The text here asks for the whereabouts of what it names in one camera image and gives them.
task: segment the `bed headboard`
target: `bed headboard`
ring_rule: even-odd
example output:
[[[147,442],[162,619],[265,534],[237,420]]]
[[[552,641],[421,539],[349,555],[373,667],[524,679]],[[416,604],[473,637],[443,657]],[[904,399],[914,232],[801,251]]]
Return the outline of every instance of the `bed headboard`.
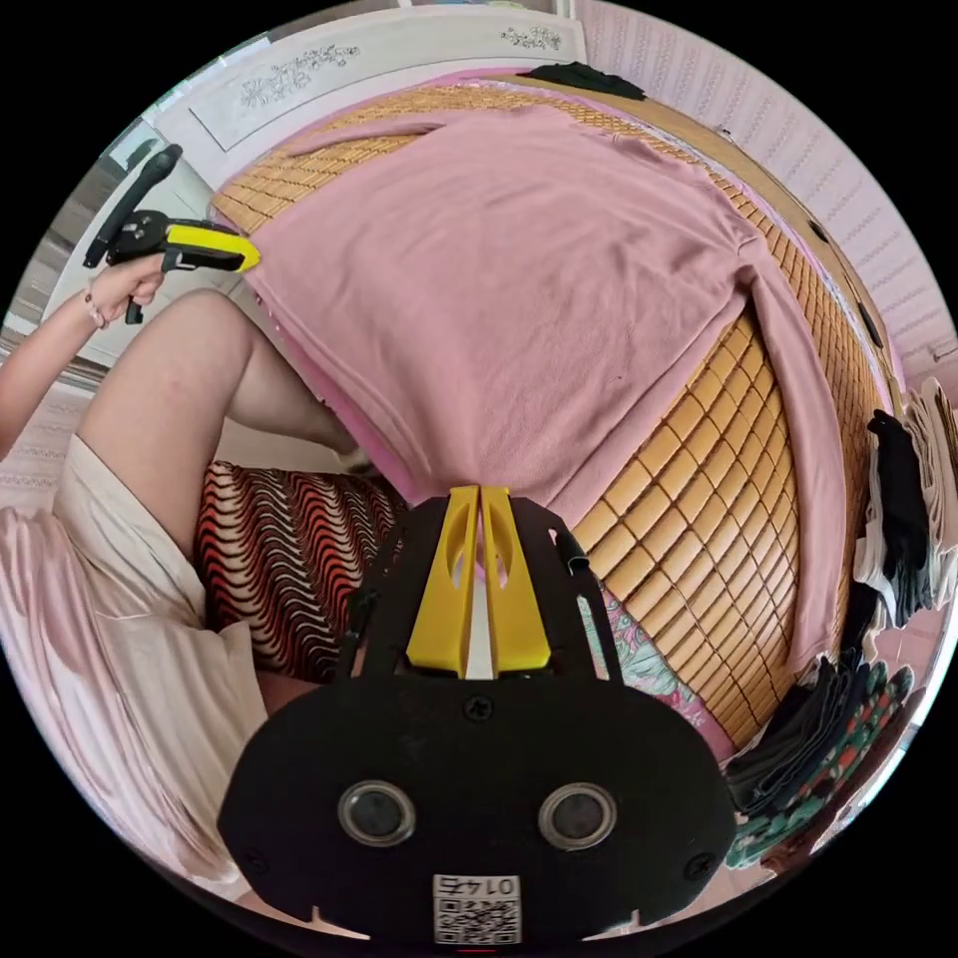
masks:
[[[510,7],[427,6],[286,37],[191,90],[154,121],[213,190],[331,113],[458,70],[586,62],[578,20]]]

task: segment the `camera lens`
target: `camera lens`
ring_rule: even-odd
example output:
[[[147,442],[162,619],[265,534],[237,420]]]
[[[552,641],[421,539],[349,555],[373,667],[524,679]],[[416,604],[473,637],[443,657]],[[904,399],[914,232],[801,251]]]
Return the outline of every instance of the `camera lens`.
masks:
[[[416,812],[401,788],[386,781],[362,781],[339,800],[339,823],[361,844],[389,847],[412,834]]]
[[[542,836],[563,851],[592,848],[616,824],[616,804],[603,788],[576,782],[557,788],[539,810]]]

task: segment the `screw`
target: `screw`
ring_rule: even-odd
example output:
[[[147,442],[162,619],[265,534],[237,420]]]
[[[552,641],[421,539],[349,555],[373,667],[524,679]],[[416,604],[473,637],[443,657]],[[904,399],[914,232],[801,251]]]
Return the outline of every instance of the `screw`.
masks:
[[[716,857],[710,851],[696,855],[686,865],[686,881],[702,881],[716,866]]]
[[[243,855],[246,870],[254,875],[265,875],[269,871],[269,862],[255,848],[249,848]]]
[[[492,717],[492,700],[485,696],[473,696],[466,700],[463,712],[470,721],[485,721]]]

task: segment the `knee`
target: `knee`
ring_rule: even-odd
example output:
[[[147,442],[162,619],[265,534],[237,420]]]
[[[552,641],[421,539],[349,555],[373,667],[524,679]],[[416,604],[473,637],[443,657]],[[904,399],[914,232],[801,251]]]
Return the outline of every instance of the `knee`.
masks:
[[[152,336],[170,336],[181,348],[213,349],[223,361],[248,356],[255,325],[218,289],[191,289],[178,296],[151,323]]]
[[[172,321],[177,326],[215,330],[218,335],[248,335],[252,326],[249,317],[218,289],[190,289],[177,296],[157,319]]]
[[[200,289],[189,289],[177,296],[164,312],[189,313],[201,315],[203,313],[222,313],[238,309],[237,305],[218,289],[204,286]]]

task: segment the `thigh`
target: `thigh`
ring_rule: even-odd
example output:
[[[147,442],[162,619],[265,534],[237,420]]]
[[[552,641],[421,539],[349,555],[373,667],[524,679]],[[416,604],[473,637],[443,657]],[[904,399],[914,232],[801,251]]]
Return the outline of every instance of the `thigh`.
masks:
[[[190,559],[204,477],[249,342],[249,320],[230,300],[188,293],[134,339],[80,425],[80,438]]]

